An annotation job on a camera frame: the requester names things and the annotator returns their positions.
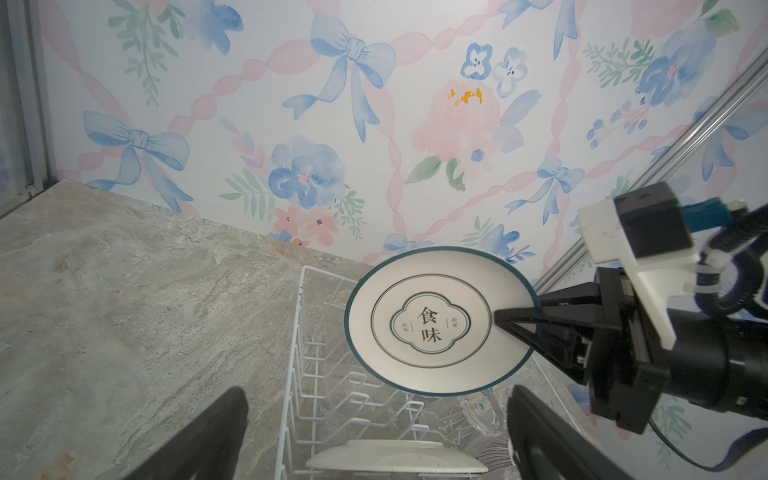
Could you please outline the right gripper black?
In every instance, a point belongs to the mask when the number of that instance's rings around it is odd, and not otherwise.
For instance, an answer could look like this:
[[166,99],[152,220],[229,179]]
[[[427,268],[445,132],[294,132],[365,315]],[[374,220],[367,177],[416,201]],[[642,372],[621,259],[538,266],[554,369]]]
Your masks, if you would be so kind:
[[546,293],[539,307],[496,310],[493,320],[586,384],[594,415],[631,433],[646,430],[669,370],[624,270],[599,267],[593,282]]

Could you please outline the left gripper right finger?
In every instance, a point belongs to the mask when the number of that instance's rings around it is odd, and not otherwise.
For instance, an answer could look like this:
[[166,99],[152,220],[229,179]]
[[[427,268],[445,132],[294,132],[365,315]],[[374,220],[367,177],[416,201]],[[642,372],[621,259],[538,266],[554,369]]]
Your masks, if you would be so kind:
[[523,479],[630,477],[523,385],[509,397],[507,428]]

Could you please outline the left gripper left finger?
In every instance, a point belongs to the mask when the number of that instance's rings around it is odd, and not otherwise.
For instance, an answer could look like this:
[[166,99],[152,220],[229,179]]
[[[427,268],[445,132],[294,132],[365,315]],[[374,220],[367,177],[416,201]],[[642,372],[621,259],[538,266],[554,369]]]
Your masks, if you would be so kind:
[[224,392],[127,475],[129,479],[232,479],[248,426],[245,391]]

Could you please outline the watermelon pattern plate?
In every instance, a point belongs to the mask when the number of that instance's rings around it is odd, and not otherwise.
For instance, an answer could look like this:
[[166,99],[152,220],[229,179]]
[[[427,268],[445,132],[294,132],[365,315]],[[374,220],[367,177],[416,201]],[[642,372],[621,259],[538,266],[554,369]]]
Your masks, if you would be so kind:
[[441,442],[418,440],[349,440],[312,456],[306,466],[373,473],[483,474],[488,471],[476,458]]

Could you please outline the white plate with green rim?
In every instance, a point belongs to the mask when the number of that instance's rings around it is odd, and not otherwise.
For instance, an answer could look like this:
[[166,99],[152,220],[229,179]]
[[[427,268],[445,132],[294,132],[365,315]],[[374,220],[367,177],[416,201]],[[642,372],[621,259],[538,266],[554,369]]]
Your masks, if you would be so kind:
[[506,261],[463,247],[396,255],[354,287],[344,312],[349,348],[375,378],[424,396],[466,395],[512,377],[532,347],[494,323],[540,301]]

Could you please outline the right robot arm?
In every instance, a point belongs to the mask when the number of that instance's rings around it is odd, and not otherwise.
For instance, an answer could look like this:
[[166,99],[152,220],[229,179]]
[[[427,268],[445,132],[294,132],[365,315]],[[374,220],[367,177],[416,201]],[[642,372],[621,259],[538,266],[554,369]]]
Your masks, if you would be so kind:
[[648,308],[621,269],[497,310],[494,323],[587,387],[592,414],[640,434],[664,394],[717,412],[766,419],[767,326],[671,309],[662,347]]

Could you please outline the right aluminium corner post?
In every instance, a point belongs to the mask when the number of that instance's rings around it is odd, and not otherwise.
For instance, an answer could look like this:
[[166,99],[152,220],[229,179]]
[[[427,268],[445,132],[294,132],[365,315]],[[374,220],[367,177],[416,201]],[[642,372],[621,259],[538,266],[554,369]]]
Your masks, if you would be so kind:
[[[699,147],[710,139],[759,89],[767,79],[767,50],[740,75],[732,85],[706,110],[699,119],[683,131],[683,134],[669,146],[631,186],[630,191],[671,177]],[[588,255],[583,239],[579,238],[551,268],[546,268],[534,284],[537,294],[548,292],[567,273]]]

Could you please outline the aluminium corner post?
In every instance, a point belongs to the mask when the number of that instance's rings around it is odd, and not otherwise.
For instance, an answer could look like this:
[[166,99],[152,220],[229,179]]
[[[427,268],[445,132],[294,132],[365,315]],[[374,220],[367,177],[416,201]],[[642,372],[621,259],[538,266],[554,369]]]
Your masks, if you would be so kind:
[[1,215],[53,182],[39,28],[30,1],[1,3]]
[[[630,191],[671,177],[699,147],[710,139],[759,89],[767,79],[767,50],[740,75],[732,85],[706,110],[699,119],[683,131],[683,134],[669,146],[631,186]],[[567,273],[588,255],[583,239],[579,238],[551,268],[546,268],[534,284],[537,294],[548,292]]]

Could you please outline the left aluminium corner post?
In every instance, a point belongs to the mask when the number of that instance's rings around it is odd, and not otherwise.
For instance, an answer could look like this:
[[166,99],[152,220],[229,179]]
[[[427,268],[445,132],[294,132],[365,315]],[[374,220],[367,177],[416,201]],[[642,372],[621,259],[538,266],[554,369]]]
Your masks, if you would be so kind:
[[30,1],[1,3],[1,215],[53,182],[39,28]]

